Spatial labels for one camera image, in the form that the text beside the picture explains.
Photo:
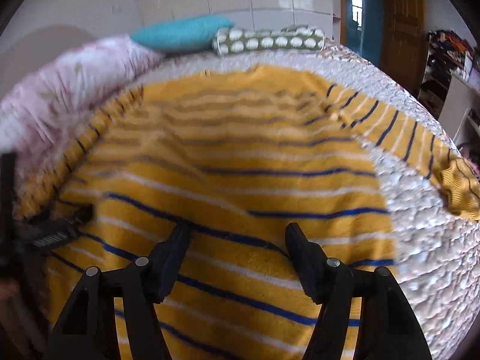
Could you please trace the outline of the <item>brown wooden door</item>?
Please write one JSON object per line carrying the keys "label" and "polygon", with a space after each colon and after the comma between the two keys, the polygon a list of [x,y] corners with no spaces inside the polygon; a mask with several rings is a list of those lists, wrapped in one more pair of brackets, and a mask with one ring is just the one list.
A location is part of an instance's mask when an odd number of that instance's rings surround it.
{"label": "brown wooden door", "polygon": [[383,0],[380,69],[417,97],[425,71],[424,0]]}

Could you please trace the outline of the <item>beige quilted bedspread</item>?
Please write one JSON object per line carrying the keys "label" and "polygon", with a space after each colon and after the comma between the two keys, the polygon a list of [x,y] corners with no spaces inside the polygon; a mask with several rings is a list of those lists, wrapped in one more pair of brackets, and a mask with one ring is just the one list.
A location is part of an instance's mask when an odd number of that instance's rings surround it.
{"label": "beige quilted bedspread", "polygon": [[[230,57],[199,53],[168,58],[137,84],[267,64],[307,70],[390,103],[449,147],[440,124],[394,80],[344,46],[322,52],[259,52]],[[450,214],[440,192],[411,167],[368,141],[397,240],[398,281],[424,331],[433,359],[459,359],[479,314],[479,224]]]}

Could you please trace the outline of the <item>pink floral duvet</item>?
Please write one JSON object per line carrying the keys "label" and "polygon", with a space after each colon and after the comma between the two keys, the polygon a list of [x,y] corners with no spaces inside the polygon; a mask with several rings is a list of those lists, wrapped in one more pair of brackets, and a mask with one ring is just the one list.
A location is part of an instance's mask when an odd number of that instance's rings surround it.
{"label": "pink floral duvet", "polygon": [[1,100],[1,152],[16,153],[17,180],[47,165],[91,111],[164,57],[125,34],[71,49],[26,75]]}

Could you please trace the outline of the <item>cluttered shelf unit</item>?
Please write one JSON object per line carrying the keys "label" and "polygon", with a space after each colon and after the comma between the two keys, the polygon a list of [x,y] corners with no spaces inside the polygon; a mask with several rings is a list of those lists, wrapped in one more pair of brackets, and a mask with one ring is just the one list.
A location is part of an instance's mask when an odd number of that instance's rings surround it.
{"label": "cluttered shelf unit", "polygon": [[450,30],[435,30],[428,41],[418,100],[465,152],[479,144],[479,71],[474,49]]}

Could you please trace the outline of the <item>green white dotted bolster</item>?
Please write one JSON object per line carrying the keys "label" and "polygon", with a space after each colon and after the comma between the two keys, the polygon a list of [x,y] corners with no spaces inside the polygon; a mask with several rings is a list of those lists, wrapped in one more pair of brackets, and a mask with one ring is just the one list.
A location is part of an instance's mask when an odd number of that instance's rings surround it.
{"label": "green white dotted bolster", "polygon": [[244,28],[222,28],[211,40],[219,56],[265,50],[321,51],[326,45],[324,31],[318,27],[300,25],[281,30],[249,31]]}

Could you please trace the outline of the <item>turquoise cushion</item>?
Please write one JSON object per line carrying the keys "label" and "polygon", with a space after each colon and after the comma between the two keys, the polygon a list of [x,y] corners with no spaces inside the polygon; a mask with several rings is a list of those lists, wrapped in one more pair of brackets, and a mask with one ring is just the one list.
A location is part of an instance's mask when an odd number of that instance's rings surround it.
{"label": "turquoise cushion", "polygon": [[209,50],[212,39],[234,22],[223,16],[195,16],[151,24],[129,36],[140,46],[166,54]]}

